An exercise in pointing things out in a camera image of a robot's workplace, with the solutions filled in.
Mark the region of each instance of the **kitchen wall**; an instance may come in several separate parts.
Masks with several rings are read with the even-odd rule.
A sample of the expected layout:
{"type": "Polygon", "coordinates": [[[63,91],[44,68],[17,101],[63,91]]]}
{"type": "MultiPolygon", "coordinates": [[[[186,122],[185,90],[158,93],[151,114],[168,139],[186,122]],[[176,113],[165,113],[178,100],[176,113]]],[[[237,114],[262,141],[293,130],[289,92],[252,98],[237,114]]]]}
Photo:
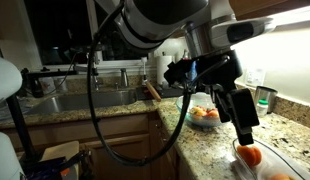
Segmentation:
{"type": "Polygon", "coordinates": [[[0,47],[18,69],[40,65],[36,43],[22,0],[0,0],[0,47]]]}
{"type": "MultiPolygon", "coordinates": [[[[278,27],[234,48],[244,72],[247,68],[266,70],[264,86],[310,106],[310,21],[278,27]]],[[[245,75],[236,82],[243,84],[245,75]]]]}
{"type": "Polygon", "coordinates": [[[162,56],[162,52],[165,52],[167,56],[174,56],[175,62],[177,62],[183,57],[184,49],[188,52],[184,37],[167,39],[154,51],[154,56],[162,56]]]}

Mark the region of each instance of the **glass bowl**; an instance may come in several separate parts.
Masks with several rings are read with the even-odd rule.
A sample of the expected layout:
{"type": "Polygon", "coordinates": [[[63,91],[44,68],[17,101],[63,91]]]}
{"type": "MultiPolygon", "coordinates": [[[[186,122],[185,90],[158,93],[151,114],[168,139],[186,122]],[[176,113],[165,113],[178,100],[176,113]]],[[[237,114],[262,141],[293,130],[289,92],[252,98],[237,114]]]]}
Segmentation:
{"type": "Polygon", "coordinates": [[[255,167],[249,167],[237,152],[238,139],[233,141],[232,149],[235,161],[232,167],[242,180],[269,180],[276,174],[286,174],[295,180],[310,179],[310,173],[286,154],[271,145],[254,139],[256,146],[262,153],[262,161],[255,167]]]}
{"type": "MultiPolygon", "coordinates": [[[[176,106],[179,112],[181,112],[182,110],[182,105],[183,105],[183,96],[179,97],[176,101],[176,106]]],[[[190,112],[192,112],[192,108],[196,106],[201,106],[201,107],[208,108],[208,109],[215,108],[210,95],[206,93],[198,92],[196,94],[193,94],[191,97],[191,101],[187,109],[185,120],[187,120],[188,122],[192,124],[205,127],[205,128],[216,127],[222,124],[219,119],[219,116],[207,116],[207,115],[198,116],[198,115],[191,114],[190,112]]]]}

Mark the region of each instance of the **black metal stand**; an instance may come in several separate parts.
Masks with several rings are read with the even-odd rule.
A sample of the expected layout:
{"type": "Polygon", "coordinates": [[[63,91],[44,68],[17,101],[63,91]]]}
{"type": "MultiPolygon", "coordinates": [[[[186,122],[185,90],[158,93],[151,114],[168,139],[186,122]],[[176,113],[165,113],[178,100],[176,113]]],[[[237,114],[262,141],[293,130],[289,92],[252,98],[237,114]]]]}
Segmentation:
{"type": "Polygon", "coordinates": [[[22,167],[26,164],[38,162],[41,158],[41,155],[38,154],[34,149],[16,95],[14,94],[8,97],[6,99],[6,102],[11,112],[12,118],[15,123],[16,131],[25,152],[24,156],[20,159],[22,167]]]}

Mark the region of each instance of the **kitchen sink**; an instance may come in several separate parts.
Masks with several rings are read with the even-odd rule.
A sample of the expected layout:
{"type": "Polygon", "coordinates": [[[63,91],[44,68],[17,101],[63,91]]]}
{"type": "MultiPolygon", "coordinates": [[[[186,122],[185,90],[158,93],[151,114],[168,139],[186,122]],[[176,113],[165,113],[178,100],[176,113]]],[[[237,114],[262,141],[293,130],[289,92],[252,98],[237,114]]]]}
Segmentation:
{"type": "MultiPolygon", "coordinates": [[[[95,108],[128,105],[137,100],[135,90],[93,93],[92,98],[95,108]]],[[[81,109],[89,109],[87,94],[52,97],[34,106],[26,114],[49,114],[81,109]]]]}

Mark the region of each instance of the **bowl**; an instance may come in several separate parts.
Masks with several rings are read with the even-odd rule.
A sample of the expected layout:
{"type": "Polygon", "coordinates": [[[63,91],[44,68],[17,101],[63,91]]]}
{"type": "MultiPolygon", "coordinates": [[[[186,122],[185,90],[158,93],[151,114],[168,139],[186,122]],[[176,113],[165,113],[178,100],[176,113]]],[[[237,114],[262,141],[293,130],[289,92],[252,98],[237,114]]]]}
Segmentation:
{"type": "MultiPolygon", "coordinates": [[[[182,110],[183,105],[183,96],[179,97],[176,101],[176,106],[179,112],[182,110]]],[[[191,100],[185,115],[185,120],[205,128],[220,126],[222,123],[219,119],[219,116],[209,116],[206,114],[204,116],[194,114],[193,108],[200,106],[206,109],[216,109],[215,105],[211,100],[211,96],[206,93],[198,92],[191,96],[191,100]]]]}

